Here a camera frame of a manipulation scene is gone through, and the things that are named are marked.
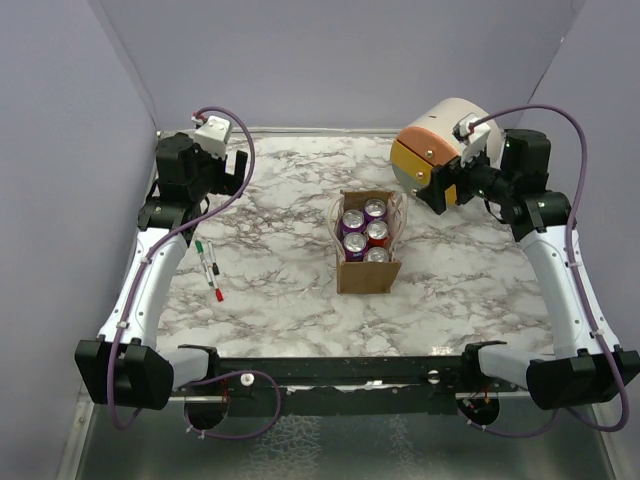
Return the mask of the red cola can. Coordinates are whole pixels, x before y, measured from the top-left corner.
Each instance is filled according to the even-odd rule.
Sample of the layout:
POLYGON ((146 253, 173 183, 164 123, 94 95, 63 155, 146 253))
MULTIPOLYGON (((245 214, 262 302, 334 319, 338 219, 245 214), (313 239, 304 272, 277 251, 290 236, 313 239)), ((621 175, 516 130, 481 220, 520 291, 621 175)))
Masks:
POLYGON ((370 247, 363 260, 365 262, 388 263, 390 261, 389 252, 382 247, 370 247))
POLYGON ((382 220, 373 220, 366 227, 370 247, 386 248, 389 241, 389 227, 382 220))

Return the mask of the red cola can front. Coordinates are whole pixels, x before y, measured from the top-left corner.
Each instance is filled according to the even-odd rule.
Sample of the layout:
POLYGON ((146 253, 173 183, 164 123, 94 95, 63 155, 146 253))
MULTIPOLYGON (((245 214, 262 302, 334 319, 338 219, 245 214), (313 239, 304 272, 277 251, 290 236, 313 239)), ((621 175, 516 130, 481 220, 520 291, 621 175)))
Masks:
POLYGON ((370 247, 363 260, 365 262, 388 263, 390 261, 389 252, 382 247, 370 247))

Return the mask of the purple Fanta can front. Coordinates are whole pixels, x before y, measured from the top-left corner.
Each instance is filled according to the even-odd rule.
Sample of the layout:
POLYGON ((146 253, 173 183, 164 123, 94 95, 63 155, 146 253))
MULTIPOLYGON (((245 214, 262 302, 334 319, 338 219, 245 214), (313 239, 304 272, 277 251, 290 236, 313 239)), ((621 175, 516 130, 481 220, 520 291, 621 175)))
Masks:
POLYGON ((350 233, 363 233, 366 225, 366 218, 361 210, 346 210, 340 218, 340 231, 343 237, 350 233))

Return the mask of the purple fanta can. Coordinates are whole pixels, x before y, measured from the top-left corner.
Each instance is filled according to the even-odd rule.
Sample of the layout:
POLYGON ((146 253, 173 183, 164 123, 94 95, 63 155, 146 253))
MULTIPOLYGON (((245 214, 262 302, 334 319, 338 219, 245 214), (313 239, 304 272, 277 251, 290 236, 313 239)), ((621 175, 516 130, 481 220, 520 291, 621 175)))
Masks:
POLYGON ((346 210, 340 218, 340 231, 343 237, 350 233, 363 233, 366 225, 366 218, 361 210, 346 210))
POLYGON ((363 233, 350 232, 342 241, 347 262, 360 262, 368 250, 368 239, 363 233))

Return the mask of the brown canvas tote bag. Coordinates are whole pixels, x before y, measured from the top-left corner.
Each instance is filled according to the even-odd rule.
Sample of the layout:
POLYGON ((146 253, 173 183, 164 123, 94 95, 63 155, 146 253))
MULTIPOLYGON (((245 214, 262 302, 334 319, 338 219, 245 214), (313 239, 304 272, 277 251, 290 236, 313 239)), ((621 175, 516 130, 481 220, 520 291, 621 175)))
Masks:
POLYGON ((336 254, 339 294, 383 294, 391 291, 402 266, 395 249, 407 224, 407 207, 408 200, 404 193, 387 190, 342 191, 332 201, 326 223, 336 254), (390 238, 385 240, 383 246, 389 254, 389 260, 385 262, 347 259, 342 217, 348 210, 363 212, 368 200, 381 200, 387 208, 385 222, 390 226, 390 238))

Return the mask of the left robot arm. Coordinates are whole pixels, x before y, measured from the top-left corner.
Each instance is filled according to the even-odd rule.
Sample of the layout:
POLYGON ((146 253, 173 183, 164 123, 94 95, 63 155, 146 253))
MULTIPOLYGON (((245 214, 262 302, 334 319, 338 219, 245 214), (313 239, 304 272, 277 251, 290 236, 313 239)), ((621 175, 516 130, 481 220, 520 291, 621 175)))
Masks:
POLYGON ((162 307, 171 280, 191 244, 208 196, 234 196, 245 179, 247 153, 227 172, 227 127, 176 133, 156 146, 157 177, 138 213, 132 263, 121 293, 96 339, 82 340, 75 362, 96 404, 160 410, 186 385, 206 395, 220 385, 212 349, 157 352, 162 307))

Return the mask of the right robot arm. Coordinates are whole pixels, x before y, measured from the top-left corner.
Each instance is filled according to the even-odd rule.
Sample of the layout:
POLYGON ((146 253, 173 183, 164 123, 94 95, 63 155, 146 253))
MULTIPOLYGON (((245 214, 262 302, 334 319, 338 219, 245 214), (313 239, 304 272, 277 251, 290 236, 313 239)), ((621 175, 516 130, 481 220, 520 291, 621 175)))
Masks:
POLYGON ((538 355, 500 341, 466 347, 461 383, 481 391, 494 379, 527 390, 543 410, 604 403, 623 397, 639 373, 639 355, 625 351, 595 298, 578 252, 576 223, 568 198, 548 189, 551 143, 534 130, 506 134, 501 164, 488 156, 488 135, 457 127, 462 152, 435 167, 417 196, 435 213, 447 208, 454 189, 459 205, 474 197, 500 208, 499 219, 529 260, 551 320, 553 353, 538 355))

